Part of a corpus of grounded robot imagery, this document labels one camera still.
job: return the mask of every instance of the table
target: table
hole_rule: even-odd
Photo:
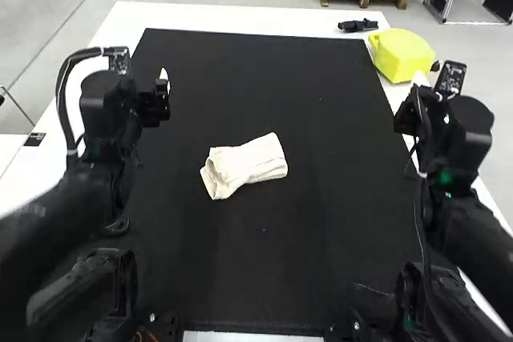
[[[118,2],[91,40],[90,46],[128,46],[133,52],[147,27],[311,38],[362,38],[366,41],[368,33],[344,35],[337,29],[337,23],[340,21],[363,18],[378,20],[380,30],[390,27],[383,14],[375,11],[294,10]],[[80,83],[88,74],[105,68],[106,65],[105,58],[82,62],[70,76],[67,100],[75,137],[83,132],[78,106]],[[408,94],[410,86],[394,86],[384,78],[381,81],[390,107],[392,111],[396,111]],[[65,170],[66,146],[55,111],[55,102],[52,102],[46,109],[34,131],[46,133],[46,138],[39,147],[22,148],[0,179],[0,212],[3,213],[2,215],[6,215],[15,207],[52,188]],[[410,147],[412,141],[408,138],[405,140]],[[483,203],[494,212],[500,223],[511,233],[511,229],[507,226],[506,220],[483,181],[477,179],[474,187]],[[486,307],[483,300],[478,297],[478,293],[472,287],[469,290],[476,302],[493,316],[493,310]],[[205,334],[186,333],[185,338],[190,342],[205,338]]]
[[[9,167],[20,148],[22,148],[27,136],[28,135],[25,134],[0,135],[0,178]]]

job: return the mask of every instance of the black cable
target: black cable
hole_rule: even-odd
[[[79,144],[83,139],[83,134],[80,134],[77,140],[75,141],[75,148],[79,148]]]
[[[408,152],[408,161],[406,162],[406,165],[404,166],[404,168],[402,169],[402,176],[405,178],[405,179],[408,179],[408,180],[415,180],[416,178],[416,175],[408,175],[407,172],[408,172],[408,166],[411,164],[412,162],[412,156],[415,152],[415,150],[417,150],[417,147],[418,147],[418,144],[419,142],[417,142],[417,138],[414,137],[414,141],[415,141],[415,144],[411,147],[410,151]]]
[[[67,81],[71,71],[77,64],[82,62],[84,59],[100,56],[102,53],[103,50],[99,47],[76,51],[66,58],[59,70],[57,83],[55,85],[55,100],[57,103],[57,114],[59,116],[59,122],[61,123],[61,128],[63,129],[64,138],[66,140],[68,166],[70,165],[71,161],[78,159],[78,156],[75,137],[73,136],[73,130],[71,128],[70,119],[67,114]]]
[[[431,258],[427,245],[426,231],[422,223],[424,216],[423,198],[424,190],[426,188],[427,170],[430,165],[431,156],[433,154],[431,151],[433,132],[429,115],[427,114],[426,108],[422,104],[417,85],[414,84],[414,86],[412,87],[412,92],[414,92],[414,108],[421,119],[421,125],[423,129],[422,133],[425,135],[425,138],[419,138],[419,142],[422,141],[422,144],[425,146],[425,148],[422,152],[422,159],[418,159],[418,174],[420,176],[420,180],[418,182],[418,188],[414,199],[414,223],[415,230],[417,232],[418,243],[421,249],[422,266],[424,269],[423,285],[424,290],[426,292],[426,301],[431,309],[431,312],[433,313],[433,316],[438,326],[442,329],[443,334],[447,337],[449,341],[457,341],[457,339],[454,337],[454,334],[451,331],[449,323],[445,320],[444,315],[439,311],[438,305],[435,303],[434,300]]]

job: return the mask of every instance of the gray floor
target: gray floor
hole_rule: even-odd
[[[119,0],[0,0],[0,83],[37,122],[53,96],[62,60],[86,46],[114,3]],[[320,8],[318,0],[128,0],[240,6]],[[332,9],[357,9],[355,2],[335,2]],[[513,27],[440,26],[422,5],[410,0],[406,11],[388,2],[371,2],[391,26],[420,34],[440,59],[469,66],[465,92],[495,112],[494,144],[481,173],[508,221],[513,225],[511,175],[513,99],[510,66],[513,63]],[[453,19],[488,20],[476,0],[456,0]],[[0,109],[0,132],[29,132],[30,123],[12,104]]]

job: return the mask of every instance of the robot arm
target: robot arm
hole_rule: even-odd
[[[420,292],[440,340],[505,340],[470,300],[461,280],[446,287],[447,280],[431,275],[427,244],[461,268],[513,327],[513,239],[471,189],[491,146],[494,115],[477,99],[459,95],[461,71],[454,75],[443,72],[437,83],[452,87],[414,84],[394,117],[396,132],[418,138],[415,219],[424,263]]]
[[[26,304],[55,265],[105,223],[110,175],[77,167],[59,184],[0,223],[0,329],[26,328]]]
[[[82,82],[79,105],[86,150],[79,157],[67,116],[67,79],[76,64],[100,55],[108,57],[108,70]],[[168,80],[157,79],[150,87],[136,85],[126,47],[95,47],[70,55],[59,72],[55,96],[67,144],[67,170],[57,186],[0,221],[0,298],[6,309],[0,329],[4,336],[21,336],[19,340],[25,340],[27,321],[40,331],[59,314],[71,315],[69,310],[81,298],[91,301],[106,293],[110,297],[95,302],[96,319],[105,315],[105,308],[111,309],[111,316],[129,315],[136,297],[130,252],[93,251],[79,258],[64,278],[40,289],[55,265],[91,234],[106,227],[109,235],[124,232],[111,224],[123,214],[130,195],[139,137],[144,127],[157,127],[170,118]]]

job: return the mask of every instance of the white towel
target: white towel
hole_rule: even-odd
[[[212,199],[227,199],[245,183],[283,178],[288,170],[272,132],[238,147],[211,147],[200,174]]]

